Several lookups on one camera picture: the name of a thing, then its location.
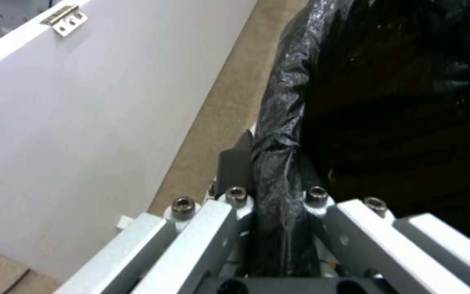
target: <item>white panel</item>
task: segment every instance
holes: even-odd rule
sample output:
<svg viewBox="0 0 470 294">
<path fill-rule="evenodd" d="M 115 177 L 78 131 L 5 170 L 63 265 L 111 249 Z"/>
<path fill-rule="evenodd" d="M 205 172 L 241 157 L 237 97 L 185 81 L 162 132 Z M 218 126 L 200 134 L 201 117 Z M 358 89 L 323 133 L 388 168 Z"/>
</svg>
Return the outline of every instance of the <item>white panel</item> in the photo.
<svg viewBox="0 0 470 294">
<path fill-rule="evenodd" d="M 1 38 L 0 253 L 63 281 L 145 211 L 254 3 L 63 1 Z"/>
</svg>

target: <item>hex socket bolt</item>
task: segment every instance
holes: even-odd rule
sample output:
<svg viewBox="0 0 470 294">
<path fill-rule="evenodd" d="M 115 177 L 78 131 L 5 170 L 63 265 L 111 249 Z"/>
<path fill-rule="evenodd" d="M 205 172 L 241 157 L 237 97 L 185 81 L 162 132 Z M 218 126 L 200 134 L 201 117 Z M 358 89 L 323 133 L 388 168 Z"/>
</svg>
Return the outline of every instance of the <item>hex socket bolt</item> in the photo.
<svg viewBox="0 0 470 294">
<path fill-rule="evenodd" d="M 171 215 L 178 220 L 188 220 L 195 215 L 195 201 L 189 197 L 176 198 L 171 205 Z"/>
<path fill-rule="evenodd" d="M 328 192 L 321 186 L 313 186 L 306 193 L 306 203 L 312 207 L 322 207 L 328 201 Z"/>
<path fill-rule="evenodd" d="M 248 192 L 241 186 L 230 187 L 226 190 L 226 202 L 235 208 L 241 208 L 246 205 Z"/>
<path fill-rule="evenodd" d="M 388 205 L 376 197 L 366 197 L 364 198 L 364 204 L 369 207 L 375 214 L 378 214 L 381 218 L 386 217 L 386 212 L 388 210 Z"/>
</svg>

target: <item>black trash bag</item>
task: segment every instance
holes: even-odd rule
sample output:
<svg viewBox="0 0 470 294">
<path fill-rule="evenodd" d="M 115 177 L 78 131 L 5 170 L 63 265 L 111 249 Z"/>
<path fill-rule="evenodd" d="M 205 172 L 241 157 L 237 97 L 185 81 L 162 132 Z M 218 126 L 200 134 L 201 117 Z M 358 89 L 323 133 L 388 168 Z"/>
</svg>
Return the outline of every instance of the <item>black trash bag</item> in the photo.
<svg viewBox="0 0 470 294">
<path fill-rule="evenodd" d="M 311 0 L 285 28 L 252 152 L 251 275 L 316 272 L 304 153 L 337 202 L 470 236 L 470 0 Z"/>
</svg>

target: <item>metal bracket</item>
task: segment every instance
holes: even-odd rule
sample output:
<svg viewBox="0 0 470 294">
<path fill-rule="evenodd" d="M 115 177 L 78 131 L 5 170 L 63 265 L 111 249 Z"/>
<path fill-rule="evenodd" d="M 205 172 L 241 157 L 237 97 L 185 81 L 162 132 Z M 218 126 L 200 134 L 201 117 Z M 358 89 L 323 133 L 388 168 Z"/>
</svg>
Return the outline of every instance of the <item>metal bracket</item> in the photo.
<svg viewBox="0 0 470 294">
<path fill-rule="evenodd" d="M 66 37 L 87 20 L 88 17 L 79 10 L 79 5 L 67 5 L 47 17 L 41 24 L 51 26 L 59 35 Z"/>
</svg>

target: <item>wooden floor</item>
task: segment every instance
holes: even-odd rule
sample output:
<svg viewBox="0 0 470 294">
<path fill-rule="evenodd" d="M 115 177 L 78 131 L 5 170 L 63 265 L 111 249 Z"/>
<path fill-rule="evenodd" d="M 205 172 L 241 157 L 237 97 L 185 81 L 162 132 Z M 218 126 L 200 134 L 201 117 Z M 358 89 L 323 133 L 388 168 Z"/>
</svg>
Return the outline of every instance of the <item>wooden floor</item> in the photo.
<svg viewBox="0 0 470 294">
<path fill-rule="evenodd" d="M 256 121 L 280 33 L 306 2 L 258 0 L 149 212 L 162 214 L 173 199 L 183 195 L 202 200 L 215 176 L 218 153 L 231 147 Z M 0 293 L 25 270 L 0 255 Z M 49 277 L 30 272 L 12 293 L 49 293 L 58 285 Z"/>
</svg>

